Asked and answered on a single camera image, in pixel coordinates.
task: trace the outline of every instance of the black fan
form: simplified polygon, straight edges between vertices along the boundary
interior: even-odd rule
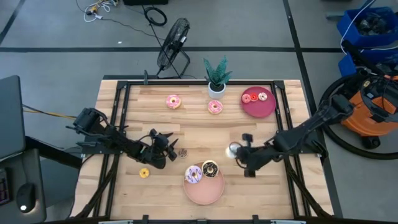
[[[188,60],[180,76],[184,74],[191,61],[188,55],[182,51],[181,48],[187,39],[189,28],[189,22],[186,18],[177,19],[166,39],[164,40],[162,50],[157,57],[159,71],[156,73],[156,77],[159,77],[159,73],[161,71],[168,69],[172,65],[179,52],[181,52]]]

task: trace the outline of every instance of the black hose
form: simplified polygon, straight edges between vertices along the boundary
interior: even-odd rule
[[[329,97],[332,95],[332,93],[342,84],[346,83],[352,76],[345,76],[341,77],[334,83],[332,83],[329,88],[326,89],[326,91],[323,93],[320,102],[323,100],[329,99]],[[349,152],[352,152],[353,154],[357,154],[362,157],[366,157],[369,159],[377,159],[377,160],[392,160],[392,159],[398,159],[398,152],[393,152],[393,153],[375,153],[375,152],[368,152],[363,149],[357,148],[350,143],[342,140],[337,134],[328,126],[328,125],[323,125],[322,130],[326,133],[327,136],[331,140],[333,140],[337,145],[341,146],[343,149],[346,149]]]
[[[163,18],[164,18],[164,21],[163,21],[163,22],[156,22],[152,17],[149,17],[149,16],[148,16],[148,12],[151,11],[151,10],[155,10],[155,11],[157,11],[160,15],[162,15]],[[153,25],[155,25],[155,26],[164,26],[164,25],[166,25],[166,23],[167,23],[167,16],[166,16],[166,14],[164,14],[164,12],[163,12],[162,10],[160,10],[160,9],[158,9],[158,8],[156,8],[156,7],[147,7],[147,8],[145,8],[145,9],[144,9],[144,15],[145,15],[145,18],[146,18],[151,24],[153,24]]]

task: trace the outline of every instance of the blue container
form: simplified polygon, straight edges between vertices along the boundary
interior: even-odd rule
[[[337,29],[341,36],[346,32],[349,24],[357,15],[360,9],[347,10],[344,13],[343,18],[337,23]],[[384,18],[387,22],[387,28],[391,29],[390,34],[380,35],[361,35],[355,27],[355,22],[349,27],[347,34],[344,39],[349,40],[354,46],[357,47],[377,47],[383,45],[389,45],[394,41],[398,40],[398,17],[389,7],[376,7],[367,8],[355,19],[355,21],[361,21],[367,17],[367,13],[376,13]]]
[[[364,50],[362,55],[373,64],[391,63],[398,65],[398,50]],[[356,73],[353,58],[349,53],[338,63],[341,76],[352,75]]]

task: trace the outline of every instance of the wooden tabletop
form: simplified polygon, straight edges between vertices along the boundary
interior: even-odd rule
[[[96,109],[109,118],[112,112],[117,80],[103,80],[98,93]],[[287,98],[294,126],[308,119],[300,80],[285,80]],[[241,140],[242,133],[254,136],[254,146],[260,146],[277,131],[275,115],[257,119],[247,115],[240,107],[241,93],[249,86],[227,85],[224,105],[218,115],[210,114],[207,103],[210,98],[206,85],[134,85],[131,87],[126,116],[127,137],[139,139],[155,128],[158,132],[174,132],[170,140],[178,138],[175,145],[188,151],[188,157],[167,159],[166,167],[158,170],[138,163],[125,154],[120,158],[116,188],[114,192],[112,219],[260,219],[293,218],[289,188],[283,161],[270,162],[256,172],[256,178],[245,178],[243,170],[235,160],[225,156],[230,142]],[[168,95],[176,94],[182,105],[171,110],[166,107]],[[116,124],[119,124],[122,103],[119,103]],[[329,213],[333,213],[320,159],[314,154],[301,154],[302,169],[307,188],[315,200]],[[183,190],[185,169],[198,162],[212,159],[224,174],[225,189],[221,198],[211,205],[191,202]],[[76,187],[76,215],[89,201],[98,185],[102,155],[95,155],[80,171]],[[139,177],[139,170],[147,167],[150,176]],[[105,190],[101,213],[104,213],[108,190]],[[296,188],[300,214],[303,215],[301,196]]]

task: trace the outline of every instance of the pink plate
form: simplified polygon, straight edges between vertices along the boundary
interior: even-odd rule
[[[184,180],[184,191],[192,202],[199,205],[209,205],[216,202],[224,191],[224,177],[221,170],[218,170],[217,176],[208,178],[203,176],[199,183],[190,184]]]
[[[257,101],[251,101],[249,103],[243,103],[242,102],[242,96],[244,94],[259,94],[259,93],[266,93],[267,94],[267,99],[265,101],[257,100]],[[264,87],[261,86],[252,86],[245,90],[241,98],[239,99],[241,101],[242,109],[248,114],[256,118],[265,118],[266,116],[269,116],[275,111],[276,107],[276,100],[274,95],[267,90]]]

